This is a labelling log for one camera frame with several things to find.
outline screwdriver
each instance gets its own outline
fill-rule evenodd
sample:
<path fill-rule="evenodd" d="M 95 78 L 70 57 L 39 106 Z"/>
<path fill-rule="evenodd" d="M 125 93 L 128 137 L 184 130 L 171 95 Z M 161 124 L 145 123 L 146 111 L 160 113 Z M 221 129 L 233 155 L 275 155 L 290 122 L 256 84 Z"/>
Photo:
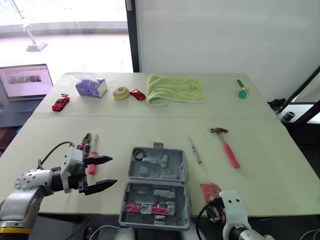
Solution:
<path fill-rule="evenodd" d="M 194 156 L 195 156 L 195 159 L 196 159 L 196 161 L 198 162 L 198 164 L 201 164 L 201 160 L 200 160 L 198 151 L 197 151 L 197 149 L 196 149 L 196 146 L 194 145 L 194 142 L 191 140 L 191 137 L 189 137 L 189 140 L 190 140 L 190 143 L 191 143 L 191 145 L 192 145 L 192 151 L 193 151 L 193 154 L 194 154 Z"/>
<path fill-rule="evenodd" d="M 92 152 L 91 152 L 91 157 L 96 157 L 98 155 L 98 153 L 97 153 L 98 139 L 99 139 L 98 134 L 93 134 L 93 148 L 92 148 Z M 90 175 L 95 175 L 96 174 L 96 169 L 97 169 L 96 165 L 90 164 L 89 165 L 89 170 L 88 170 L 89 174 Z"/>

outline laptop keyboard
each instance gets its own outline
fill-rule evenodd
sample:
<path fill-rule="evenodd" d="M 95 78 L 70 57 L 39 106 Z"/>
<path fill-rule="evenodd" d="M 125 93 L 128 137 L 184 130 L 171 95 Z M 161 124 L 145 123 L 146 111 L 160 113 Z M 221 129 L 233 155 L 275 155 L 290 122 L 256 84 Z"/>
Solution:
<path fill-rule="evenodd" d="M 18 102 L 10 102 L 6 105 L 1 113 L 2 114 L 11 114 L 11 113 L 26 113 L 33 112 L 42 100 L 33 100 L 33 101 L 18 101 Z"/>

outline towel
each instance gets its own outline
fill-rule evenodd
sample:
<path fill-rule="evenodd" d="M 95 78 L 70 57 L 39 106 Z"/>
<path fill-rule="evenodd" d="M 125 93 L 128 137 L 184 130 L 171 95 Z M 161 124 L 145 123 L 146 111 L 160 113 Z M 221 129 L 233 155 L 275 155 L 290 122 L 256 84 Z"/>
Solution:
<path fill-rule="evenodd" d="M 146 84 L 146 102 L 152 106 L 164 106 L 169 100 L 202 103 L 206 93 L 201 81 L 190 77 L 167 77 L 151 74 Z"/>

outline gray tool case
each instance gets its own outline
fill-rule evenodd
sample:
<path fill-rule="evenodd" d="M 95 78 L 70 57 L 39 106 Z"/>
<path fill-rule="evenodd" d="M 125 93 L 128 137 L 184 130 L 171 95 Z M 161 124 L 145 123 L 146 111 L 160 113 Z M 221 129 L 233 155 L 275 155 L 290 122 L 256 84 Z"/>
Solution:
<path fill-rule="evenodd" d="M 124 227 L 187 231 L 190 226 L 185 153 L 153 148 L 132 150 L 129 177 L 125 185 L 119 224 Z"/>

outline pliers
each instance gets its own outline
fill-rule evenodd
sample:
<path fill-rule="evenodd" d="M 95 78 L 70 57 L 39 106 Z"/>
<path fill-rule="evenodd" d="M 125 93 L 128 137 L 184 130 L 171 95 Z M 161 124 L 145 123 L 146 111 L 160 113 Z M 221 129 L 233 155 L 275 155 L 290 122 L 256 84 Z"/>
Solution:
<path fill-rule="evenodd" d="M 84 158 L 87 158 L 89 155 L 90 141 L 91 141 L 91 134 L 87 133 L 82 139 L 82 143 L 76 146 L 76 149 L 82 150 Z"/>

